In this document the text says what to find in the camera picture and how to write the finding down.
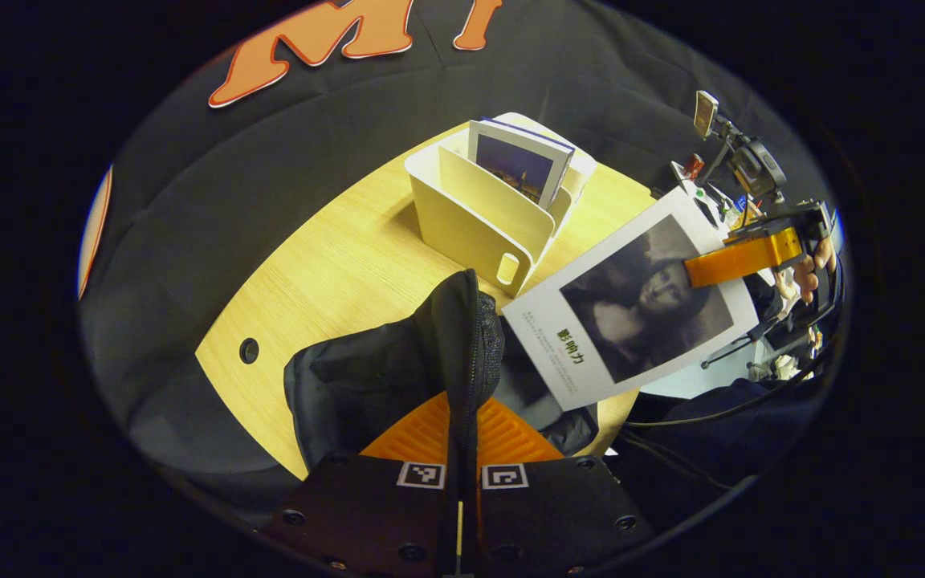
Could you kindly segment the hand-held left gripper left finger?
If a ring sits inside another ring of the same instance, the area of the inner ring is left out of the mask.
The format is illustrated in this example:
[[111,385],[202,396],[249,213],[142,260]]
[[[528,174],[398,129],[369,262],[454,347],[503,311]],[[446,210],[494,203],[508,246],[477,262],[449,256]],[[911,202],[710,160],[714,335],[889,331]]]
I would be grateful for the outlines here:
[[441,393],[359,453],[331,451],[261,533],[330,572],[450,576],[458,571],[458,466]]

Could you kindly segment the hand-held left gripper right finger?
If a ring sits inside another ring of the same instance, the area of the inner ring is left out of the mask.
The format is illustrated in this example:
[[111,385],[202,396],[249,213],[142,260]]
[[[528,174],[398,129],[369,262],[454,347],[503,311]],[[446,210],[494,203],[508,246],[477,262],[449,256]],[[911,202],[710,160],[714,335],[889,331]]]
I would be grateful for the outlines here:
[[656,535],[601,458],[566,458],[493,398],[476,418],[477,575],[587,575]]

